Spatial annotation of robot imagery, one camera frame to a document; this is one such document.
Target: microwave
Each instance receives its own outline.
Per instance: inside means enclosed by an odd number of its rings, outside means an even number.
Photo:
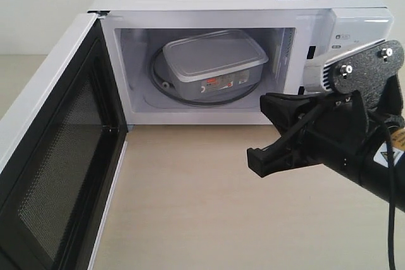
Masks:
[[[91,269],[134,125],[268,124],[261,95],[305,94],[313,58],[384,40],[393,21],[381,0],[95,0],[0,120],[0,269]],[[202,106],[152,82],[153,59],[173,44],[199,41],[209,50],[199,61],[226,62],[201,40],[224,32],[263,52],[254,90]],[[216,42],[235,57],[246,46]],[[249,73],[238,73],[243,84]],[[211,76],[194,81],[208,88]],[[236,81],[221,79],[225,90]]]

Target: plastic food container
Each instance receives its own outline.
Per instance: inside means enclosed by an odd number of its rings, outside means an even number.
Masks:
[[[259,82],[268,57],[241,30],[222,30],[169,42],[163,48],[178,94],[203,99]]]

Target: translucent plastic lid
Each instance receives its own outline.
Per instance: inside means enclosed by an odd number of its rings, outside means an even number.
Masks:
[[[268,61],[258,43],[236,29],[169,42],[163,53],[181,82],[217,77]]]

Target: open microwave door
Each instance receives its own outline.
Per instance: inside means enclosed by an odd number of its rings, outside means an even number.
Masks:
[[[0,269],[91,266],[127,132],[101,23],[78,15],[0,120]]]

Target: black cable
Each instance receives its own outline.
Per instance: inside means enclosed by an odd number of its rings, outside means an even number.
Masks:
[[[395,230],[395,211],[396,211],[396,168],[394,163],[394,150],[392,148],[391,133],[388,126],[377,115],[369,112],[370,116],[382,128],[385,142],[387,144],[387,162],[390,179],[390,197],[389,197],[389,215],[388,215],[388,262],[390,270],[396,270],[394,255],[394,230]]]
[[[157,60],[157,58],[159,57],[159,55],[163,52],[163,48],[161,47],[160,49],[158,49],[153,55],[152,58],[149,62],[149,66],[148,66],[148,74],[149,74],[149,78],[152,82],[152,84],[164,95],[166,95],[167,97],[181,102],[182,104],[187,104],[189,106],[223,106],[226,104],[230,104],[232,102],[238,101],[239,99],[242,99],[243,97],[249,95],[251,92],[253,92],[254,90],[257,89],[257,87],[259,86],[259,82],[252,85],[249,89],[247,89],[245,92],[243,92],[242,94],[233,97],[231,99],[227,99],[224,101],[188,101],[187,99],[183,99],[181,97],[178,97],[176,95],[171,94],[170,92],[168,92],[167,90],[165,90],[160,84],[159,82],[163,83],[166,82],[167,84],[169,84],[170,86],[173,86],[172,83],[168,82],[167,80],[162,79],[161,77],[159,77],[159,75],[157,75],[156,70],[155,70],[155,62]]]

